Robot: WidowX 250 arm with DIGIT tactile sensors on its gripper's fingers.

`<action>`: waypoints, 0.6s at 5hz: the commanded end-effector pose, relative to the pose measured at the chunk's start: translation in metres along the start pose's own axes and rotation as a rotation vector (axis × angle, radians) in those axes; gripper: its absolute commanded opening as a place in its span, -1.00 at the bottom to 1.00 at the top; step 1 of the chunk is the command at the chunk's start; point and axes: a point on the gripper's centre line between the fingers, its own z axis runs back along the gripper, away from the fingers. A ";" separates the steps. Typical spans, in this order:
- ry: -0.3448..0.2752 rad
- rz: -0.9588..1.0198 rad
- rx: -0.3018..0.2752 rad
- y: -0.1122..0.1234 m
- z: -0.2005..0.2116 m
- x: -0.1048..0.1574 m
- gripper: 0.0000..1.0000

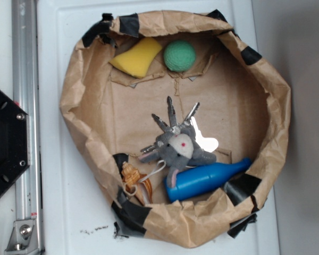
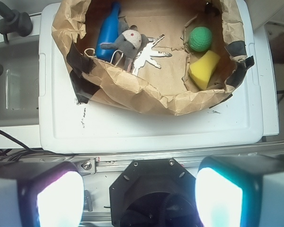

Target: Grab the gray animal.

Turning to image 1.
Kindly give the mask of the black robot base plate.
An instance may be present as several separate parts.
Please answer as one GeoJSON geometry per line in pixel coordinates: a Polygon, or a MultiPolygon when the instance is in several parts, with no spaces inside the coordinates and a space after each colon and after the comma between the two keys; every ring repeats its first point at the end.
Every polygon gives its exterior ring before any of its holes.
{"type": "Polygon", "coordinates": [[[28,114],[0,90],[0,198],[28,167],[28,114]]]}

